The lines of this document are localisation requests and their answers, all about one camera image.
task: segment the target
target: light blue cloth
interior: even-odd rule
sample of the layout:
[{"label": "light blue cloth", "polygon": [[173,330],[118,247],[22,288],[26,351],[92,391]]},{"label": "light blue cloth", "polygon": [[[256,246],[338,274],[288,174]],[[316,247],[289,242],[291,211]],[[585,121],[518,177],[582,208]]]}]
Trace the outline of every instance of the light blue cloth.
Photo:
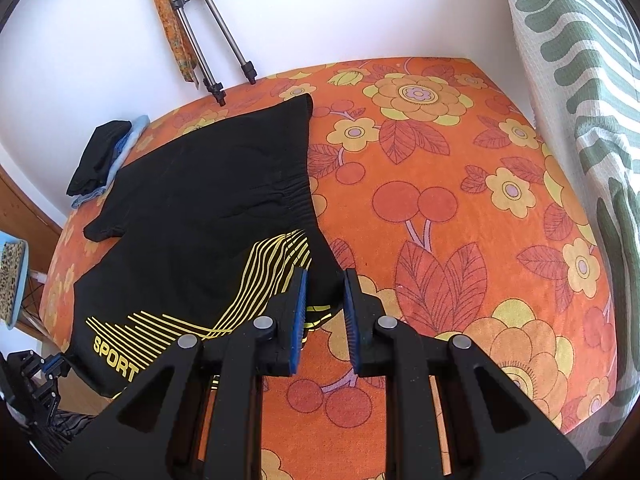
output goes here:
[{"label": "light blue cloth", "polygon": [[111,155],[112,164],[120,156],[120,154],[122,153],[122,150],[124,150],[124,147],[127,145],[127,139],[129,139],[130,135],[131,135],[131,130],[127,132],[127,135],[125,135],[118,142],[116,142],[116,145],[113,147],[113,155]]},{"label": "light blue cloth", "polygon": [[[97,187],[89,194],[76,196],[73,203],[71,204],[72,209],[78,209],[84,202],[88,202],[89,200],[93,200],[100,195],[104,195],[104,193],[109,189],[109,186],[113,182],[113,179],[116,177],[116,173],[118,173],[118,170],[124,164],[127,155],[129,155],[133,147],[136,145],[136,142],[138,142],[140,135],[142,135],[142,132],[144,132],[146,130],[146,127],[149,126],[149,122],[149,117],[146,115],[142,115],[131,123],[131,129],[129,133],[125,137],[123,137],[123,139],[126,138],[127,140],[124,142],[124,145],[121,146],[122,151],[109,168],[107,183],[104,186]],[[116,144],[114,152],[117,152],[117,150],[120,148],[118,144]]]}]

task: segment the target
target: yellow stripe print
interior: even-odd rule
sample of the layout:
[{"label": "yellow stripe print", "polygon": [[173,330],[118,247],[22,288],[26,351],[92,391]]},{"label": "yellow stripe print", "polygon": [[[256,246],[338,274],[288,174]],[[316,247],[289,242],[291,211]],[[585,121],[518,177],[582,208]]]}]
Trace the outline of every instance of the yellow stripe print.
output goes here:
[{"label": "yellow stripe print", "polygon": [[[305,232],[296,230],[254,244],[244,265],[238,293],[213,327],[199,326],[167,314],[155,316],[144,310],[127,316],[132,325],[102,323],[95,317],[88,318],[86,323],[96,335],[142,370],[181,335],[212,339],[260,316],[269,298],[287,290],[294,267],[308,269],[310,264]],[[318,310],[325,308],[329,306],[316,307]]]}]

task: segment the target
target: wooden cabinet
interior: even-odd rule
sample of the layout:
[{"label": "wooden cabinet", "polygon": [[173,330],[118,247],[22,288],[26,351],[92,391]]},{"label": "wooden cabinet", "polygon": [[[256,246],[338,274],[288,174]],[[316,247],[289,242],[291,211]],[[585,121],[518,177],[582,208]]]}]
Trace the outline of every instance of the wooden cabinet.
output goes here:
[{"label": "wooden cabinet", "polygon": [[46,273],[62,230],[0,168],[0,230],[27,240],[29,268]]}]

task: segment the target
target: green striped curtain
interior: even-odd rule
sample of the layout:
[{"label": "green striped curtain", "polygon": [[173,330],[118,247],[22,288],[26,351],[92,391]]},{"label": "green striped curtain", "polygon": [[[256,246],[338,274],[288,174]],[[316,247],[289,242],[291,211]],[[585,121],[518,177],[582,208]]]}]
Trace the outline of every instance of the green striped curtain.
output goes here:
[{"label": "green striped curtain", "polygon": [[568,435],[590,462],[640,390],[638,28],[620,0],[508,1],[536,126],[575,184],[591,225],[598,226],[609,264],[616,393],[592,417],[596,423],[590,418]]}]

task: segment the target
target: yellow flower print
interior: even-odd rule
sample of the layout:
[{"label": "yellow flower print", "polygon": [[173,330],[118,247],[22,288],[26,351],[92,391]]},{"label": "yellow flower print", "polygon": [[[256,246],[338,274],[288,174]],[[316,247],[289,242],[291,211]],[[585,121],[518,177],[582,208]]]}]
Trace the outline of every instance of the yellow flower print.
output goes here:
[{"label": "yellow flower print", "polygon": [[295,70],[288,70],[286,72],[278,72],[277,74],[274,75],[269,75],[267,76],[267,79],[303,79],[305,77],[308,77],[316,72],[320,72],[321,70],[324,70],[325,68],[329,68],[332,67],[333,65],[335,65],[335,63],[326,63],[326,64],[322,64],[322,65],[315,65],[315,66],[307,66],[306,68],[302,68],[302,69],[295,69]]},{"label": "yellow flower print", "polygon": [[51,259],[51,263],[49,264],[49,272],[47,274],[51,276],[54,272],[56,272],[56,265],[58,264],[58,252],[55,251],[53,253],[53,258]]},{"label": "yellow flower print", "polygon": [[362,81],[364,76],[370,73],[366,68],[341,68],[338,70],[338,73],[327,82],[336,86],[357,85]]},{"label": "yellow flower print", "polygon": [[315,90],[317,90],[315,86],[310,85],[309,83],[302,83],[302,85],[295,85],[289,88],[288,90],[285,90],[278,97],[280,97],[281,99],[284,99],[285,101],[288,101],[289,99],[293,99],[294,97],[297,97],[302,94],[311,94],[311,92]]},{"label": "yellow flower print", "polygon": [[219,110],[217,112],[213,110],[207,110],[202,114],[202,117],[196,119],[195,121],[191,121],[186,123],[182,127],[182,131],[178,135],[185,135],[193,130],[197,130],[198,128],[202,128],[203,126],[208,126],[209,124],[217,123],[222,119],[226,118],[226,115],[229,113],[229,110]]},{"label": "yellow flower print", "polygon": [[326,136],[326,141],[341,144],[348,152],[359,152],[364,150],[368,142],[376,142],[379,134],[373,119],[342,119],[334,124],[334,130]]},{"label": "yellow flower print", "polygon": [[536,319],[524,301],[503,301],[491,317],[464,331],[559,428],[567,379],[574,365],[571,342]]},{"label": "yellow flower print", "polygon": [[456,78],[456,81],[463,86],[471,86],[471,88],[475,88],[477,90],[487,88],[487,83],[485,83],[484,79],[480,77],[473,77],[469,74],[460,74],[454,77]]},{"label": "yellow flower print", "polygon": [[72,264],[71,267],[69,267],[66,270],[65,284],[63,285],[65,292],[69,292],[69,289],[74,284],[75,280],[76,280],[76,264]]},{"label": "yellow flower print", "polygon": [[578,403],[576,415],[583,421],[604,406],[611,396],[609,395],[609,379],[603,377],[593,378],[587,386],[587,394]]},{"label": "yellow flower print", "polygon": [[553,155],[549,152],[546,144],[542,144],[542,153],[545,155],[545,174],[543,179],[546,190],[548,190],[554,202],[562,207],[569,215],[569,218],[575,222],[578,231],[580,231],[580,234],[585,240],[591,245],[596,245],[596,239],[587,220],[587,215],[567,177],[564,175],[564,172]]},{"label": "yellow flower print", "polygon": [[75,228],[72,225],[70,226],[67,222],[62,232],[62,236],[60,237],[60,241],[63,245],[67,245],[69,243],[69,240],[71,240],[71,235],[74,233],[74,229]]},{"label": "yellow flower print", "polygon": [[397,121],[433,121],[442,126],[458,124],[460,116],[474,104],[435,76],[387,74],[362,92],[380,107],[385,117]]},{"label": "yellow flower print", "polygon": [[498,168],[495,175],[489,175],[484,181],[492,191],[491,202],[502,211],[508,209],[514,216],[524,218],[529,208],[536,205],[529,182],[515,176],[507,168]]},{"label": "yellow flower print", "polygon": [[293,480],[291,475],[282,469],[280,457],[269,449],[261,450],[260,462],[262,464],[262,480]]},{"label": "yellow flower print", "polygon": [[42,313],[41,310],[42,322],[49,333],[53,333],[53,329],[56,327],[59,307],[58,300],[61,296],[62,282],[60,281],[60,275],[56,274],[55,278],[52,280],[46,299],[43,299],[43,301],[45,301],[44,313]]},{"label": "yellow flower print", "polygon": [[107,197],[108,197],[109,193],[111,192],[111,188],[113,188],[113,182],[107,188],[107,191],[105,191],[102,195],[100,195],[98,198],[95,199],[95,205],[100,207],[102,204],[104,204],[104,201],[107,200]]},{"label": "yellow flower print", "polygon": [[520,124],[514,119],[507,119],[498,124],[498,127],[509,136],[509,140],[516,146],[521,148],[527,146],[534,150],[538,148],[538,140],[536,139],[538,134],[531,126]]},{"label": "yellow flower print", "polygon": [[320,194],[314,194],[318,189],[318,179],[314,176],[309,177],[309,189],[311,190],[311,201],[314,204],[314,212],[316,216],[320,216],[326,209],[326,198]]},{"label": "yellow flower print", "polygon": [[96,242],[92,242],[91,240],[87,240],[84,243],[84,256],[91,256],[98,250],[98,244]]},{"label": "yellow flower print", "polygon": [[[365,294],[375,296],[382,302],[382,306],[388,316],[393,316],[397,319],[402,318],[398,297],[392,288],[378,290],[373,280],[367,276],[358,276],[358,281],[360,282],[360,288]],[[340,311],[327,321],[322,326],[322,330],[331,333],[329,336],[329,350],[334,357],[340,359],[340,361],[348,361],[349,347],[347,345],[347,331],[344,327],[344,312]]]},{"label": "yellow flower print", "polygon": [[146,150],[146,147],[151,144],[151,141],[154,140],[154,136],[153,135],[148,135],[146,136],[144,139],[140,140],[137,144],[136,144],[136,153],[141,153],[144,152]]},{"label": "yellow flower print", "polygon": [[565,244],[562,257],[569,266],[567,279],[572,291],[582,291],[587,298],[593,298],[596,295],[596,280],[600,277],[600,264],[589,252],[587,242],[576,238],[573,244]]}]

